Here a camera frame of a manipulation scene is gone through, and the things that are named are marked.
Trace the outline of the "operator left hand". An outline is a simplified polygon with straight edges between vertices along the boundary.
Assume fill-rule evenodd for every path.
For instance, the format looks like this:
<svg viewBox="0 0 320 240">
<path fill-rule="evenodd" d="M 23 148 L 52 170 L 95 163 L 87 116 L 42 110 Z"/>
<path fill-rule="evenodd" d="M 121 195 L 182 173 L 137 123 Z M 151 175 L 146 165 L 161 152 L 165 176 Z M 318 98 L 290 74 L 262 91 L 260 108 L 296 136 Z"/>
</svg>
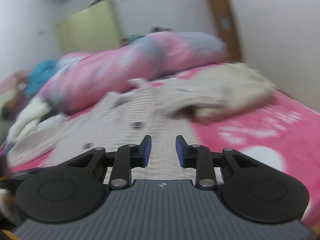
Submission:
<svg viewBox="0 0 320 240">
<path fill-rule="evenodd" d="M 17 204 L 16 190 L 20 184 L 7 165 L 7 156 L 1 154 L 1 229 L 12 230 L 24 221 L 24 214 Z"/>
</svg>

